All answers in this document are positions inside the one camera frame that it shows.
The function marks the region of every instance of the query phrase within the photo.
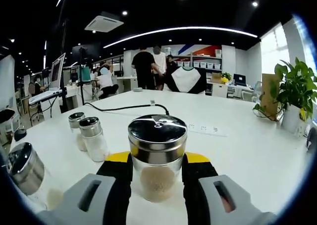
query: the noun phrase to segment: yellow object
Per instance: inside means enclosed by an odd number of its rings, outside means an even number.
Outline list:
[[[112,162],[127,162],[128,156],[130,152],[120,152],[115,153],[106,158],[106,161],[112,161]]]
[[[210,160],[207,157],[204,157],[203,155],[191,153],[191,152],[185,152],[187,155],[188,163],[202,163],[202,162],[210,162]]]
[[[224,84],[224,83],[229,82],[229,80],[226,77],[222,77],[221,78],[221,82]]]

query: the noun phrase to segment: window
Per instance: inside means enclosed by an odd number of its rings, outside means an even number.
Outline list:
[[[261,37],[262,73],[274,74],[274,68],[280,60],[289,62],[289,53],[282,24]]]
[[[308,67],[313,69],[314,74],[317,75],[316,64],[314,59],[314,56],[316,55],[316,49],[314,47],[313,41],[309,37],[307,28],[304,22],[302,21],[302,19],[298,16],[294,16],[294,19],[295,19],[295,24],[298,29],[299,35],[301,36],[301,39],[302,39],[302,44],[303,44],[304,54],[305,54],[305,63]]]

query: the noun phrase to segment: silver lid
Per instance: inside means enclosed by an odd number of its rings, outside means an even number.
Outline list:
[[[146,115],[128,126],[131,154],[142,162],[162,165],[185,153],[187,126],[173,116]]]
[[[79,122],[79,128],[83,137],[95,137],[103,132],[97,117],[84,118]]]
[[[83,112],[73,113],[68,117],[70,128],[79,128],[79,121],[85,118]]]
[[[9,153],[6,170],[26,195],[34,194],[44,179],[44,164],[28,142],[17,145]]]

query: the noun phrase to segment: spice jar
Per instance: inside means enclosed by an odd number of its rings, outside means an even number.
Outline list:
[[[133,161],[144,197],[161,202],[172,195],[187,140],[186,124],[169,115],[146,115],[128,126]]]
[[[80,151],[86,152],[87,148],[79,129],[79,122],[84,118],[85,114],[83,112],[76,112],[68,117],[68,121],[72,132],[73,141],[76,143]]]
[[[79,128],[89,157],[94,162],[103,162],[109,152],[99,119],[87,117],[79,122]]]
[[[56,178],[51,176],[30,143],[13,148],[8,155],[6,170],[22,193],[43,209],[55,209],[63,200]]]

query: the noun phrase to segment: monitor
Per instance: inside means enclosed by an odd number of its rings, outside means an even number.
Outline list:
[[[63,64],[65,59],[65,53],[61,55],[56,61],[52,64],[51,70],[51,83],[50,88],[60,88],[60,78],[63,71]]]
[[[233,79],[234,79],[235,83],[246,84],[246,76],[245,75],[233,74]]]

